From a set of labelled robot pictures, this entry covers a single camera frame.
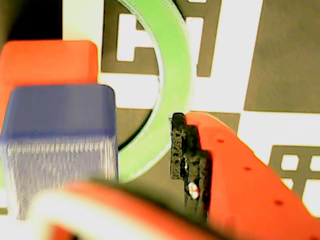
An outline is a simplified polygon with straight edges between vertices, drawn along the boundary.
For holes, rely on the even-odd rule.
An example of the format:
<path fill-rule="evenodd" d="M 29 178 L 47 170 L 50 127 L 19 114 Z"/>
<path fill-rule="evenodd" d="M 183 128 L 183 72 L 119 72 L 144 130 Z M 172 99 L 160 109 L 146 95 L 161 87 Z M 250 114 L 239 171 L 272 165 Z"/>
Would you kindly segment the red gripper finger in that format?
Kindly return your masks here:
<path fill-rule="evenodd" d="M 209 230 L 118 186 L 75 182 L 32 202 L 37 240 L 217 240 Z"/>
<path fill-rule="evenodd" d="M 233 240 L 317 240 L 320 222 L 298 195 L 212 115 L 171 118 L 170 177 L 185 210 Z"/>

